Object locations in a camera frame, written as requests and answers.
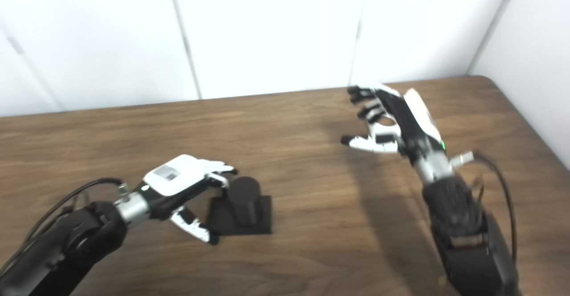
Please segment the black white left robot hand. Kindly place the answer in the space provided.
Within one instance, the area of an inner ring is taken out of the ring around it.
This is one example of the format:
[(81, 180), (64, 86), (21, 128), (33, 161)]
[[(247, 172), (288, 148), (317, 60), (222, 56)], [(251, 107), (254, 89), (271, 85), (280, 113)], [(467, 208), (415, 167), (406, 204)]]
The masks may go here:
[(182, 154), (148, 172), (136, 192), (148, 205), (149, 219), (169, 220), (196, 239), (216, 245), (219, 235), (209, 230), (186, 203), (210, 188), (226, 192), (230, 181), (224, 175), (238, 173), (225, 162)]

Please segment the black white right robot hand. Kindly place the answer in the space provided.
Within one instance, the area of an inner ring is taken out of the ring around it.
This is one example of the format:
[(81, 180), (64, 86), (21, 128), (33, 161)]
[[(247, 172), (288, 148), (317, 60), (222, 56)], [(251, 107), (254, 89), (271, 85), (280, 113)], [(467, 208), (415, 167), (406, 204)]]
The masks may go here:
[(344, 135), (341, 144), (375, 153), (399, 153), (413, 166), (431, 153), (445, 152), (442, 137), (430, 112), (415, 89), (404, 94), (383, 84), (347, 88), (350, 102), (365, 101), (358, 118), (368, 126), (368, 136)]

